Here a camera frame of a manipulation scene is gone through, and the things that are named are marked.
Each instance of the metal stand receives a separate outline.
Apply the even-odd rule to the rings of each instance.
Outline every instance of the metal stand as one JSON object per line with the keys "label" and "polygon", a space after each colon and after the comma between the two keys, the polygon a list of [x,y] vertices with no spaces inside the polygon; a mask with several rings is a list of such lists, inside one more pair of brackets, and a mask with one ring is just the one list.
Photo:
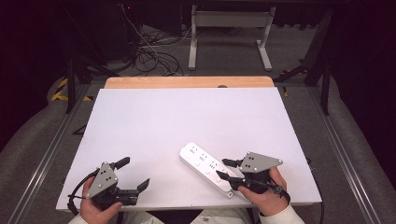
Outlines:
{"label": "metal stand", "polygon": [[262,63],[266,71],[271,71],[272,66],[265,50],[268,34],[275,16],[275,7],[269,12],[226,12],[226,11],[196,11],[192,6],[191,12],[191,44],[189,69],[195,69],[197,54],[196,28],[200,27],[265,27],[261,40],[257,40],[257,47],[262,56]]}

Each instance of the black cable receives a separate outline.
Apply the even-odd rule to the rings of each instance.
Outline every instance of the black cable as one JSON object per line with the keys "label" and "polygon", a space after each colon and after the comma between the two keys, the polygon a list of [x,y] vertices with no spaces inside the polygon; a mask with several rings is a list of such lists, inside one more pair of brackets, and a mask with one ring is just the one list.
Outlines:
{"label": "black cable", "polygon": [[78,191],[78,189],[85,183],[85,181],[87,181],[89,178],[93,177],[93,176],[97,176],[99,172],[99,169],[95,170],[94,172],[88,174],[87,176],[85,176],[84,179],[81,180],[81,182],[78,183],[78,185],[76,186],[76,188],[73,190],[73,192],[68,195],[69,197],[69,203],[67,204],[67,208],[76,216],[78,215],[78,210],[76,208],[76,206],[74,205],[73,200],[75,198],[81,198],[81,199],[85,199],[84,197],[78,197],[76,196],[76,193]]}
{"label": "black cable", "polygon": [[[309,159],[309,158],[306,157],[306,163],[307,163],[309,166],[311,166],[311,159]],[[320,203],[320,221],[319,221],[319,223],[322,224],[322,223],[323,223],[323,219],[324,219],[324,202],[323,202],[323,195],[322,195],[322,192],[321,192],[321,189],[320,189],[320,187],[319,187],[318,181],[317,181],[317,179],[315,178],[314,174],[312,174],[312,177],[314,177],[315,184],[316,184],[317,187],[318,187],[319,195],[320,195],[320,198],[321,198],[321,200],[322,200],[322,202]]]}

